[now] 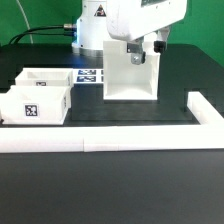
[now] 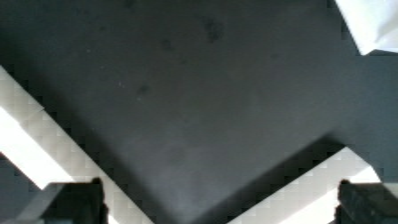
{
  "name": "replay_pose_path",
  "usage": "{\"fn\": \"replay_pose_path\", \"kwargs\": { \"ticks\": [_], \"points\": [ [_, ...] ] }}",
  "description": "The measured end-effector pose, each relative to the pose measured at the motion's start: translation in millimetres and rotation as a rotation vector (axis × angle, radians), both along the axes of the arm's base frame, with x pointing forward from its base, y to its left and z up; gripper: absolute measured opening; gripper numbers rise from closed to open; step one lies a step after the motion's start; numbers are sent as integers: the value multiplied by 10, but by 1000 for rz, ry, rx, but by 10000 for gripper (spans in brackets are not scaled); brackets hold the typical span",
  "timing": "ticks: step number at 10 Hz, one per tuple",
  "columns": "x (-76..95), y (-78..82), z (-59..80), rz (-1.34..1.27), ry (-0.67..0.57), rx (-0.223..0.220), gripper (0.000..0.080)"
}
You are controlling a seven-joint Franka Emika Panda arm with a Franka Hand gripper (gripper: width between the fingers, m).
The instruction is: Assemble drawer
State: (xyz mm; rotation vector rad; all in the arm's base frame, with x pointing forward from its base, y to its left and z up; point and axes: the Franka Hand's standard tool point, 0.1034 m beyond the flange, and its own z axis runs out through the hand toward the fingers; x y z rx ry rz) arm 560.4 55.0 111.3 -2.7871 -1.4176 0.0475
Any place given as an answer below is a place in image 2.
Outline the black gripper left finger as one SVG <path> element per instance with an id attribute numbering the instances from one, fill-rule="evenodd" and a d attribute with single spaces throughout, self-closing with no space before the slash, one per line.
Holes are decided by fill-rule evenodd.
<path id="1" fill-rule="evenodd" d="M 51 183 L 33 197 L 12 224 L 108 224 L 100 179 Z"/>

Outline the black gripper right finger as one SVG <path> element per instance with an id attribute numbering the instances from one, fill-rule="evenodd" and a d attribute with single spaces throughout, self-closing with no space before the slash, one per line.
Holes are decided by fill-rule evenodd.
<path id="1" fill-rule="evenodd" d="M 335 224 L 398 224 L 398 183 L 351 183 L 337 187 Z"/>

